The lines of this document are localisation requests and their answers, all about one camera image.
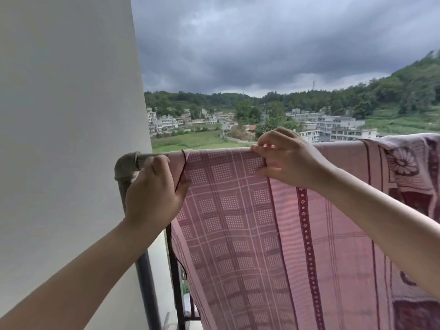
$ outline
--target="white wall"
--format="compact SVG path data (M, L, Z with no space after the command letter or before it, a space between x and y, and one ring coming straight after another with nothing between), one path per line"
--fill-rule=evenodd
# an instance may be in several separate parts
M114 164L151 150L130 0L0 0L0 111L3 315L122 219ZM88 328L146 327L132 267Z

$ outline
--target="laundry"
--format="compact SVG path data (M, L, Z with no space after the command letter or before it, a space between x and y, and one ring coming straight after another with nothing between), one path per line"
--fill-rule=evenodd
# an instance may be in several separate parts
M336 166L439 221L438 134L319 143ZM249 149L170 154L172 222L204 329L438 329L440 304L318 193L256 174Z

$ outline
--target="green field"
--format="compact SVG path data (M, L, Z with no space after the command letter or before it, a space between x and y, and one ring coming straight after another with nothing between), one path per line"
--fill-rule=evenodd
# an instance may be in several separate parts
M153 153L171 152L181 149L215 149L247 147L246 144L234 143L219 137L221 131L188 133L168 138L151 139Z
M399 116L397 106L384 106L367 117L367 127L376 127L381 135L440 132L440 106L423 115Z

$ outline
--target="sky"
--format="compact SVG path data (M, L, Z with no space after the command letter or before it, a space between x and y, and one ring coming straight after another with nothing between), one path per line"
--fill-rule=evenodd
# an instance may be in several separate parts
M145 91L346 88L440 48L440 0L132 0Z

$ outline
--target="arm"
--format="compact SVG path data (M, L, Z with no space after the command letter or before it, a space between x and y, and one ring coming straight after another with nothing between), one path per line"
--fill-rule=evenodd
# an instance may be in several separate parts
M168 158L149 158L127 191L124 220L0 319L0 330L80 330L179 212L189 183L174 192Z
M275 147L263 147L273 144ZM440 300L440 225L327 161L297 134L279 128L253 150L264 176L310 188L352 219L410 279Z

